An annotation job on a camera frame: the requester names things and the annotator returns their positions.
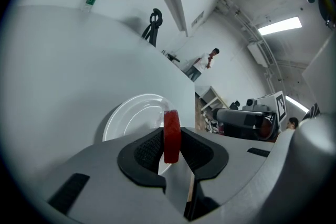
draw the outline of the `white table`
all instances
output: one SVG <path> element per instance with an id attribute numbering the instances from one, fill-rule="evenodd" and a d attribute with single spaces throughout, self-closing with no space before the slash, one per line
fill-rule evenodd
<path id="1" fill-rule="evenodd" d="M 127 26 L 52 6 L 23 6 L 13 14 L 2 54 L 2 140 L 31 185 L 102 141 L 104 118 L 135 95 L 164 96 L 183 126 L 195 126 L 194 83 Z"/>
<path id="2" fill-rule="evenodd" d="M 211 99 L 211 101 L 208 104 L 202 107 L 201 111 L 205 110 L 209 105 L 214 103 L 216 100 L 220 101 L 224 108 L 229 108 L 229 106 L 225 103 L 223 98 L 216 92 L 216 90 L 212 86 L 210 86 L 210 88 L 205 93 L 203 93 L 199 98 L 200 99 L 203 98 L 209 91 L 211 91 L 215 95 L 215 97 Z"/>

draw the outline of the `ceiling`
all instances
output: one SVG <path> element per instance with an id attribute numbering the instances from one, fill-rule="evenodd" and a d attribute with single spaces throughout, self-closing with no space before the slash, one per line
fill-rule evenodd
<path id="1" fill-rule="evenodd" d="M 317 2 L 310 4 L 306 0 L 229 1 L 231 5 L 239 7 L 257 28 L 299 17 L 302 28 L 269 34 L 264 38 L 280 63 L 286 93 L 307 107 L 313 105 L 314 98 L 301 74 L 331 33 L 320 15 Z M 279 83 L 275 83 L 275 88 L 282 90 Z"/>

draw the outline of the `red tape roll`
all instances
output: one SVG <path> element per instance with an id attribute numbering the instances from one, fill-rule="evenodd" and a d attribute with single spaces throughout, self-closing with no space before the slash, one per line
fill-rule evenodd
<path id="1" fill-rule="evenodd" d="M 181 148 L 181 127 L 177 110 L 164 111 L 163 123 L 164 162 L 177 163 Z"/>

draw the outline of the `pipe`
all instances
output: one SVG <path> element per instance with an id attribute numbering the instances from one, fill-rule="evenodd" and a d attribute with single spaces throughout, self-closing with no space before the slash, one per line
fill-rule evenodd
<path id="1" fill-rule="evenodd" d="M 255 41 L 259 40 L 258 37 L 253 33 L 252 29 L 238 16 L 238 14 L 235 15 L 235 18 L 246 28 Z"/>
<path id="2" fill-rule="evenodd" d="M 271 82 L 269 81 L 269 78 L 266 78 L 269 90 L 271 91 L 271 93 L 275 93 L 275 90 L 273 88 L 273 85 L 271 84 Z"/>
<path id="3" fill-rule="evenodd" d="M 298 63 L 298 62 L 291 62 L 291 61 L 278 61 L 278 65 L 283 66 L 283 67 L 293 67 L 293 68 L 298 68 L 298 69 L 302 69 L 305 70 L 307 68 L 307 64 L 305 63 Z"/>
<path id="4" fill-rule="evenodd" d="M 239 11 L 241 12 L 241 14 L 243 14 L 243 15 L 250 21 L 250 24 L 255 28 L 255 30 L 257 31 L 257 33 L 259 33 L 258 28 L 252 23 L 252 21 L 250 20 L 250 18 L 249 18 L 244 12 L 242 12 L 241 10 L 239 10 Z M 277 60 L 275 59 L 275 57 L 274 57 L 274 55 L 273 55 L 273 52 L 271 51 L 271 49 L 270 49 L 268 43 L 266 42 L 266 40 L 264 39 L 264 37 L 263 37 L 261 34 L 259 34 L 259 35 L 261 36 L 261 39 L 263 40 L 265 46 L 266 46 L 266 47 L 268 48 L 268 50 L 270 51 L 270 54 L 271 54 L 272 59 L 273 59 L 275 65 L 276 65 L 276 68 L 277 68 L 278 73 L 279 73 L 279 77 L 280 77 L 281 82 L 282 82 L 282 88 L 283 88 L 283 90 L 284 90 L 284 91 L 283 91 L 283 92 L 284 92 L 284 95 L 286 95 L 286 87 L 285 87 L 285 84 L 283 83 L 283 78 L 282 78 L 281 71 L 280 71 L 280 68 L 279 68 L 279 66 L 278 66 Z"/>

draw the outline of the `ceiling light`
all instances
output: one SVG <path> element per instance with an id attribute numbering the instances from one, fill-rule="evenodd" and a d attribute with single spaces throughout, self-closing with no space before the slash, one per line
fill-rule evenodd
<path id="1" fill-rule="evenodd" d="M 299 17 L 290 18 L 288 20 L 282 20 L 278 23 L 271 24 L 259 29 L 262 36 L 272 34 L 275 32 L 280 32 L 284 30 L 300 28 L 302 27 Z"/>
<path id="2" fill-rule="evenodd" d="M 291 97 L 287 95 L 286 95 L 286 100 L 296 105 L 298 108 L 302 109 L 305 113 L 309 111 L 309 109 L 307 109 L 305 106 L 303 106 L 302 104 L 300 104 L 299 102 L 295 101 L 294 99 L 292 99 Z"/>

